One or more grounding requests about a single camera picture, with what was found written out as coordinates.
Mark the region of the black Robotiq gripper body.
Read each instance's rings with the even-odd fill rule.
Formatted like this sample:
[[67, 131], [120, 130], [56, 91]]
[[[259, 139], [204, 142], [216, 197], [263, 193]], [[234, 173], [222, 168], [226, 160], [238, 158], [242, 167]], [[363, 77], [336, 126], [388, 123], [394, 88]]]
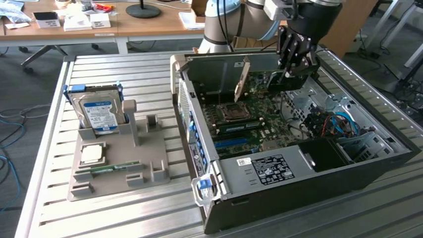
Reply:
[[288, 28], [311, 39], [316, 45], [327, 35], [343, 8], [342, 0], [295, 0], [296, 18], [287, 21]]

